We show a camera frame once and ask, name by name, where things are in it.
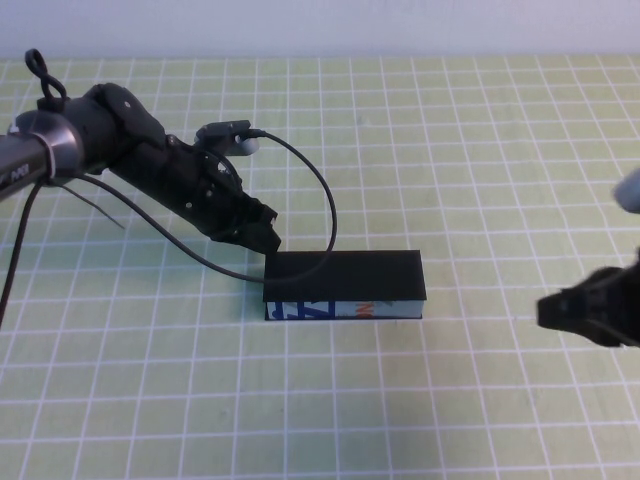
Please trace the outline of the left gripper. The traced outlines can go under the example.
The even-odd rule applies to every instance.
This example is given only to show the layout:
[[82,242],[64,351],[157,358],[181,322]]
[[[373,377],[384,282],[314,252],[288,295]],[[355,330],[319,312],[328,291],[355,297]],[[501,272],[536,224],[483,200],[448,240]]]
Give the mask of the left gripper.
[[134,150],[134,186],[214,241],[277,252],[278,213],[242,190],[221,158],[171,136],[162,149]]

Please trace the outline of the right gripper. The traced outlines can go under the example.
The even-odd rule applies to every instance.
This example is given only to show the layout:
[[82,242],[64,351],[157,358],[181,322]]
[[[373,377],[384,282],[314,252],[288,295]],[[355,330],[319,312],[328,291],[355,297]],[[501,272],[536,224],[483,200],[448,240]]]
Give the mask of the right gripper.
[[[611,273],[595,271],[580,283],[536,302],[541,328],[580,336],[598,346],[639,347],[639,258]],[[603,312],[600,327],[567,314]]]

